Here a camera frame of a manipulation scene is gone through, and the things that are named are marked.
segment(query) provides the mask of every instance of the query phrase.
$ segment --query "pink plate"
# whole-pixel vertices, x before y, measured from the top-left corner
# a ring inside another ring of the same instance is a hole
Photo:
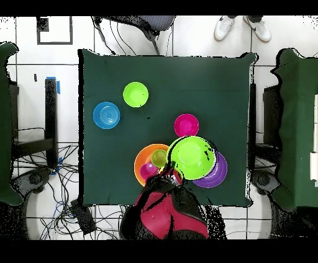
[[[179,137],[196,136],[199,131],[199,122],[191,114],[182,114],[175,121],[175,132]]]

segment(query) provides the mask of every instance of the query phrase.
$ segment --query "shoe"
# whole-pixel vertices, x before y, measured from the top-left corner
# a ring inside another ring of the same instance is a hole
[[[214,30],[215,40],[223,40],[230,31],[230,28],[233,25],[233,23],[234,19],[231,19],[228,16],[222,16],[220,20],[217,21],[216,29]]]
[[[243,20],[253,29],[259,40],[263,42],[269,42],[271,40],[271,33],[265,25],[264,21],[253,23],[249,21],[247,16],[243,16]]]

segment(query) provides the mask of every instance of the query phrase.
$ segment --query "purple plate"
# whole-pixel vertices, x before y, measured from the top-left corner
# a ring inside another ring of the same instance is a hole
[[[198,180],[193,180],[197,186],[204,188],[212,188],[219,185],[226,177],[227,163],[223,155],[218,153],[219,160],[214,166],[213,170],[206,176]]]

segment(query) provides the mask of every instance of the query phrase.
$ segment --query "blue plate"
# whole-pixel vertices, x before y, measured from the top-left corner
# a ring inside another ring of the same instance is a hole
[[[93,119],[99,128],[111,129],[118,124],[120,112],[115,104],[111,102],[101,102],[94,109]]]

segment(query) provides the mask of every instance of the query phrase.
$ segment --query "orange plate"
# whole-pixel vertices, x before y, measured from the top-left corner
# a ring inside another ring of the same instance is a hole
[[[168,145],[154,144],[154,145],[148,145],[147,147],[144,147],[144,149],[142,149],[139,152],[134,163],[134,171],[135,171],[135,176],[138,182],[140,182],[142,186],[145,186],[146,182],[140,175],[140,168],[144,164],[152,161],[152,153],[156,149],[163,149],[165,151],[168,151],[168,148],[169,148]]]

